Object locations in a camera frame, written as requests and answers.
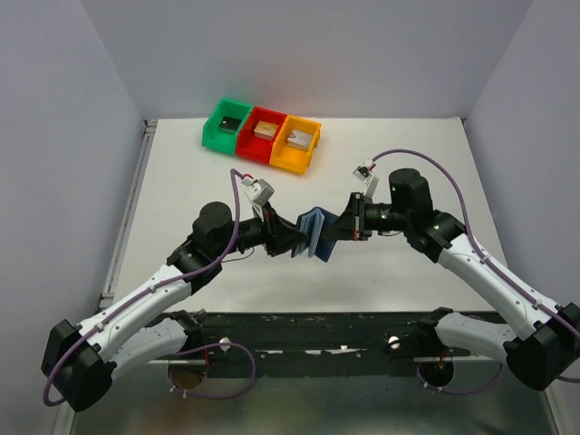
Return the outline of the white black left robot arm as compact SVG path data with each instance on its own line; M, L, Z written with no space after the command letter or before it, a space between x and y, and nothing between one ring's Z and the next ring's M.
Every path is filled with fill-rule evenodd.
M41 364L46 377L43 403L53 407L68 402L75 411L91 407L111 387L121 367L121 347L143 333L158 314L208 285L221 272L226 256L258 246L278 256L306 239L270 204L240 220L238 209L208 203L186 240L148 281L99 314L77 324L62 320L52 328Z

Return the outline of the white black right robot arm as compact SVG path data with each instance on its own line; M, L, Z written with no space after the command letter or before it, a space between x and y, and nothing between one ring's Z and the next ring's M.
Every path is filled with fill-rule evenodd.
M518 278L473 237L467 220L432 206L428 181L416 169L389 176L391 203L374 203L373 165L354 175L366 187L354 192L325 230L330 240L365 241L401 232L414 250L460 278L503 319L492 324L439 308L420 328L431 351L460 348L504 363L528 388L543 391L579 358L579 307L560 305Z

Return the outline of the navy blue card holder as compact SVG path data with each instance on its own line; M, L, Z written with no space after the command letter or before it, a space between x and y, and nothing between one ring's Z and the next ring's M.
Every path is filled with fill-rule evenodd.
M323 232L328 229L338 217L323 208L314 207L298 216L295 228L306 234L306 242L294 247L291 257L307 254L309 258L316 257L328 262L334 250L335 241L323 239Z

